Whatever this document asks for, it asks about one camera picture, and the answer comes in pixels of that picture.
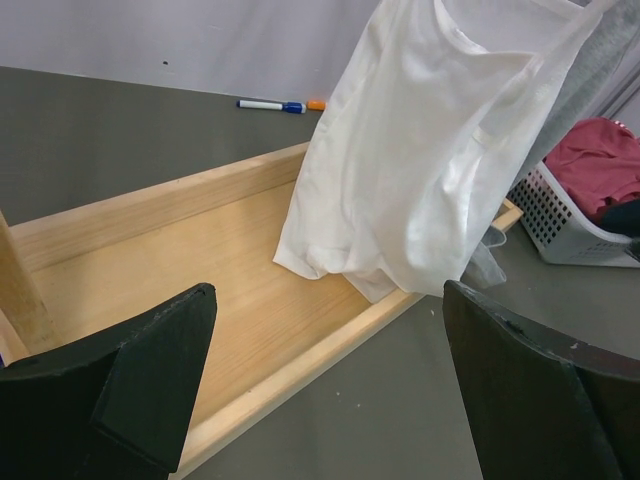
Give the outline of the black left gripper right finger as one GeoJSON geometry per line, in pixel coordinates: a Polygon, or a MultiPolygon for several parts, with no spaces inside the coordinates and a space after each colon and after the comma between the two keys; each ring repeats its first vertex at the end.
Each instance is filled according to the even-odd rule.
{"type": "Polygon", "coordinates": [[[443,317],[484,478],[638,478],[638,360],[458,281],[444,285],[443,317]]]}

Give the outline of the grey tank top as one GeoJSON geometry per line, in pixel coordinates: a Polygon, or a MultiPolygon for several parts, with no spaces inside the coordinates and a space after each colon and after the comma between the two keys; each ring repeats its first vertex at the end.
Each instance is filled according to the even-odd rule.
{"type": "Polygon", "coordinates": [[[504,282],[481,232],[501,198],[575,123],[639,34],[636,1],[449,1],[451,28],[477,53],[506,57],[514,73],[487,96],[452,142],[455,217],[442,279],[474,267],[481,284],[504,282]]]}

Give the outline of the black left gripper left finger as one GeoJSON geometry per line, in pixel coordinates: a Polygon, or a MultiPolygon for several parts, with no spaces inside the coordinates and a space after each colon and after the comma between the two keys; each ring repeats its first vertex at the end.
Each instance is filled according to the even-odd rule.
{"type": "Polygon", "coordinates": [[[166,479],[177,471],[216,320],[197,284],[1,370],[4,479],[166,479]]]}

